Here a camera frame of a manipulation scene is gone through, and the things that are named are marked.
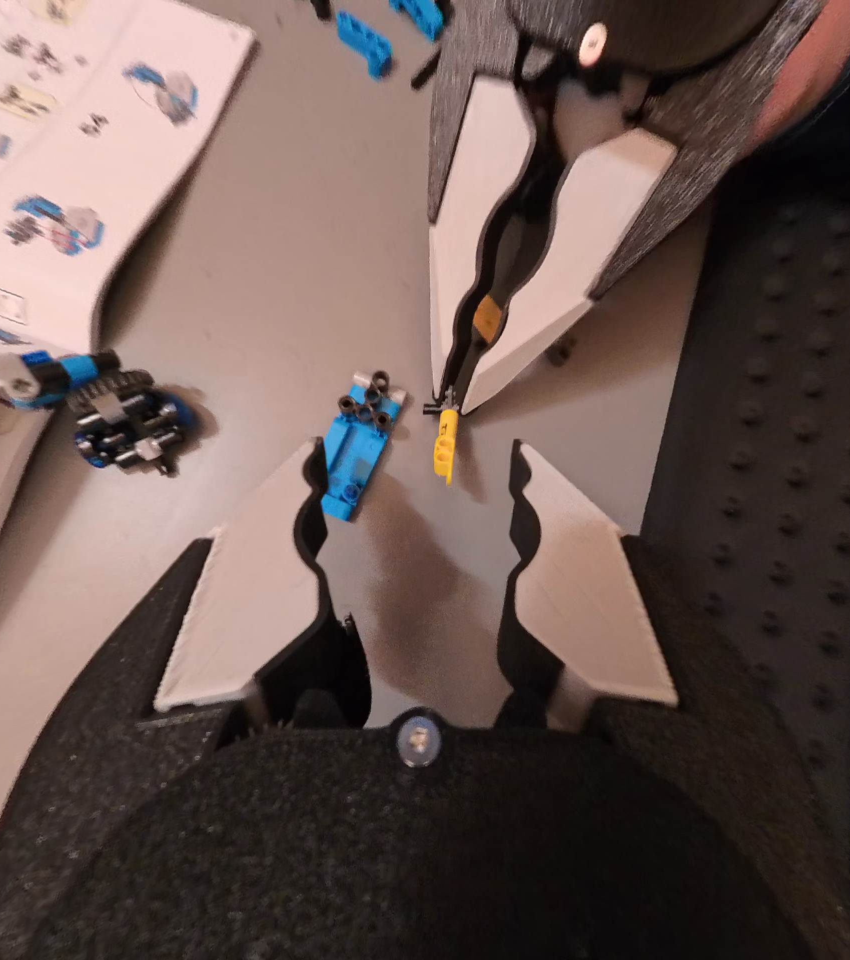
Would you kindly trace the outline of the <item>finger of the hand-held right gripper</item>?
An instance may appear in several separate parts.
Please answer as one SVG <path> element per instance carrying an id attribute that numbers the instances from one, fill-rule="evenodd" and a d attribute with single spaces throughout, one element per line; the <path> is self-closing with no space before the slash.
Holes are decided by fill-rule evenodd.
<path id="1" fill-rule="evenodd" d="M 440 210 L 429 228 L 433 396 L 464 405 L 482 347 L 474 316 L 490 292 L 513 197 L 536 141 L 527 100 L 505 79 L 472 84 Z"/>
<path id="2" fill-rule="evenodd" d="M 548 244 L 503 307 L 498 338 L 475 367 L 462 414 L 491 400 L 591 308 L 604 268 L 677 151 L 670 141 L 636 127 L 583 152 L 568 168 Z"/>

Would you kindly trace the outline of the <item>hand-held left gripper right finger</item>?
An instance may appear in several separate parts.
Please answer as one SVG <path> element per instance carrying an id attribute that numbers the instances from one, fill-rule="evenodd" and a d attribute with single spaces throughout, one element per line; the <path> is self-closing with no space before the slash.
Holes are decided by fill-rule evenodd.
<path id="1" fill-rule="evenodd" d="M 616 522 L 528 442 L 509 465 L 498 665 L 507 706 L 581 730 L 602 699 L 676 708 L 679 696 Z"/>

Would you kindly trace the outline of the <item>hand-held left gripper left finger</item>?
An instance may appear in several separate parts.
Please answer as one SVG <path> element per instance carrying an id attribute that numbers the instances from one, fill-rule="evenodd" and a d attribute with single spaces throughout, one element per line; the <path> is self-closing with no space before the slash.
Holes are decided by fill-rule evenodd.
<path id="1" fill-rule="evenodd" d="M 309 438 L 213 534 L 163 677 L 157 714 L 243 703 L 287 724 L 324 690 L 347 726 L 371 709 L 369 667 L 353 618 L 340 619 L 318 563 L 327 528 L 322 438 Z"/>

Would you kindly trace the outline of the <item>blue-yellow brick assembly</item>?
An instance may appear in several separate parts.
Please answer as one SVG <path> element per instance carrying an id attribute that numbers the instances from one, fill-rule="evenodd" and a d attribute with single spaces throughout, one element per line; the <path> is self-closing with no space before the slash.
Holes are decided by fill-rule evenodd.
<path id="1" fill-rule="evenodd" d="M 358 508 L 407 398 L 387 371 L 357 372 L 337 400 L 337 413 L 324 438 L 327 492 L 322 509 L 343 522 Z"/>

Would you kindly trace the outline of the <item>grey desk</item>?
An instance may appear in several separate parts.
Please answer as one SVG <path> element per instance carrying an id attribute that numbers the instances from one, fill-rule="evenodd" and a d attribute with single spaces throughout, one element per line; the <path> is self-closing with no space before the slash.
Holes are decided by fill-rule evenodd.
<path id="1" fill-rule="evenodd" d="M 200 166 L 143 236 L 103 323 L 122 360 L 183 388 L 210 433 L 177 478 L 85 465 L 60 417 L 0 537 L 0 812 L 35 737 L 99 645 L 197 537 L 312 436 L 355 371 L 408 392 L 357 518 L 320 553 L 371 666 L 372 725 L 415 704 L 489 726 L 512 442 L 522 438 L 625 530 L 639 530 L 711 210 L 702 206 L 575 330 L 564 366 L 528 368 L 464 420 L 455 479 L 432 473 L 429 54 L 383 2 L 363 63 L 303 2 L 200 2 L 260 42 Z"/>

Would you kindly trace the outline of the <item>person's right hand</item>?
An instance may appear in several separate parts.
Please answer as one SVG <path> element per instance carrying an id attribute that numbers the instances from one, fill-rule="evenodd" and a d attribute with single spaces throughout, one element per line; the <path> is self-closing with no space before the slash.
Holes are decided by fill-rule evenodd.
<path id="1" fill-rule="evenodd" d="M 824 2 L 789 54 L 754 124 L 750 154 L 806 118 L 839 78 L 850 57 L 850 1 Z"/>

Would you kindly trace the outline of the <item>pile of small building pieces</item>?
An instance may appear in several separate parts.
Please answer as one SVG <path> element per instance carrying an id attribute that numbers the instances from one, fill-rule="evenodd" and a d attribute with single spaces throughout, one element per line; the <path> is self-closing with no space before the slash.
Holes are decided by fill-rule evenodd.
<path id="1" fill-rule="evenodd" d="M 308 3 L 320 22 L 334 24 L 339 42 L 365 62 L 367 72 L 372 79 L 381 80 L 391 72 L 394 66 L 393 48 L 384 34 L 344 9 L 334 11 L 331 1 L 309 1 Z M 454 16 L 453 3 L 450 1 L 388 1 L 387 5 L 399 16 L 407 18 L 433 46 L 430 57 L 410 82 L 412 89 L 420 90 L 438 66 L 441 54 L 439 40 Z"/>

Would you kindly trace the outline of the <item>blue tracked toy assembly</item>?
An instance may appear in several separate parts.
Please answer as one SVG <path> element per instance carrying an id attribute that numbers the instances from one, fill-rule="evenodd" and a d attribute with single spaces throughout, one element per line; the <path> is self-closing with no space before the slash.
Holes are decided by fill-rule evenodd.
<path id="1" fill-rule="evenodd" d="M 66 405 L 75 420 L 74 447 L 99 470 L 140 468 L 175 477 L 179 449 L 197 424 L 188 402 L 147 370 L 123 368 L 112 350 L 62 357 L 44 350 L 3 353 L 0 386 L 20 409 Z"/>

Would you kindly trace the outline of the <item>open instruction booklet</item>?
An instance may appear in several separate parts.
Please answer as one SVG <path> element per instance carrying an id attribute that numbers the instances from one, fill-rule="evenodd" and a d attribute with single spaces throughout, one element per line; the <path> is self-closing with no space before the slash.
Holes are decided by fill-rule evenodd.
<path id="1" fill-rule="evenodd" d="M 0 1 L 0 531 L 114 275 L 256 43 L 187 2 Z"/>

